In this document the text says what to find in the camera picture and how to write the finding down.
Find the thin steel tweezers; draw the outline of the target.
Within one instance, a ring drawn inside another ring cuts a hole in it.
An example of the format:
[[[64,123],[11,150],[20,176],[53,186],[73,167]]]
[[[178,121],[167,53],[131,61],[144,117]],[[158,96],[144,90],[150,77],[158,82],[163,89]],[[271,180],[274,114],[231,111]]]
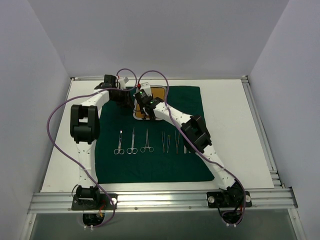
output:
[[[179,144],[180,144],[180,132],[175,131],[175,147],[176,147],[176,154],[179,153]]]

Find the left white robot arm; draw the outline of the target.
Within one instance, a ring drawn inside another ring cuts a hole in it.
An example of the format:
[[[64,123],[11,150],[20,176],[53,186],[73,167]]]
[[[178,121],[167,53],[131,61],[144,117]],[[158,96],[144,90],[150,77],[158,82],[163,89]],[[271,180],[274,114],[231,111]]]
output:
[[[101,130],[99,111],[109,101],[127,103],[130,91],[128,81],[127,77],[106,74],[87,100],[70,108],[70,135],[75,141],[79,162],[75,198],[90,210],[97,209],[101,203],[95,167],[95,146]]]

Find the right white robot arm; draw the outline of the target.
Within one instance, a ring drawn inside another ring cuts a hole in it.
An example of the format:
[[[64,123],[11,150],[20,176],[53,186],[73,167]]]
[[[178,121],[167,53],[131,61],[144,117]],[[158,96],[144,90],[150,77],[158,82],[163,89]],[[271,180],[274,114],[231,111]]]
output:
[[[163,120],[177,128],[187,150],[203,160],[214,177],[214,184],[224,191],[222,200],[225,205],[232,207],[246,199],[244,187],[234,174],[225,168],[218,156],[202,116],[186,114],[159,97],[154,98],[147,94],[144,89],[138,90],[133,96],[140,109],[151,120]]]

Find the steel scissors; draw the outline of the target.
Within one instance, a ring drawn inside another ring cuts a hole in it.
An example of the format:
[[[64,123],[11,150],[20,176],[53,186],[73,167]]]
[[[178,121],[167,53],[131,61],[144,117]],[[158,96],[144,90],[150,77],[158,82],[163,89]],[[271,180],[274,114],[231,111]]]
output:
[[[138,149],[135,147],[135,128],[132,130],[131,145],[129,148],[127,148],[126,152],[129,155],[135,155],[138,153]]]
[[[119,137],[118,137],[118,145],[117,148],[114,149],[113,154],[114,155],[123,155],[125,153],[125,150],[122,148],[122,136],[123,131],[119,131]]]

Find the green surgical cloth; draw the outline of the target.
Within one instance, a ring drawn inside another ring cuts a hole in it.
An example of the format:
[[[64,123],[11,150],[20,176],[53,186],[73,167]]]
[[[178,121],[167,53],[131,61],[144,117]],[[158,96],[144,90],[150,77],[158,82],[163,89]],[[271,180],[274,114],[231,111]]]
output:
[[[176,154],[176,127],[164,120],[136,120],[133,111],[119,107],[114,101],[106,103],[99,118],[100,135],[95,146],[95,171],[100,184],[115,183],[166,183],[166,182],[206,182],[214,176],[206,164],[194,153],[184,154],[183,137],[180,135]],[[134,146],[137,154],[127,154],[135,129]],[[122,130],[124,154],[115,155],[119,133]],[[141,153],[145,146],[146,130],[153,152]],[[165,132],[165,152],[163,153],[162,132]],[[167,135],[170,135],[167,153]]]

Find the steel forceps with rings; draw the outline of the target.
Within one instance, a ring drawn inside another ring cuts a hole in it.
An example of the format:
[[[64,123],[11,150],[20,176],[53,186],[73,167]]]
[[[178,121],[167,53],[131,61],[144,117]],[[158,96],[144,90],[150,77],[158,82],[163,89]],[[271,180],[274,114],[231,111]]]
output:
[[[147,129],[146,130],[146,134],[145,134],[145,146],[140,148],[140,152],[141,153],[145,153],[145,152],[152,153],[153,151],[154,151],[154,148],[152,146],[150,146],[150,143],[149,143],[149,131]]]

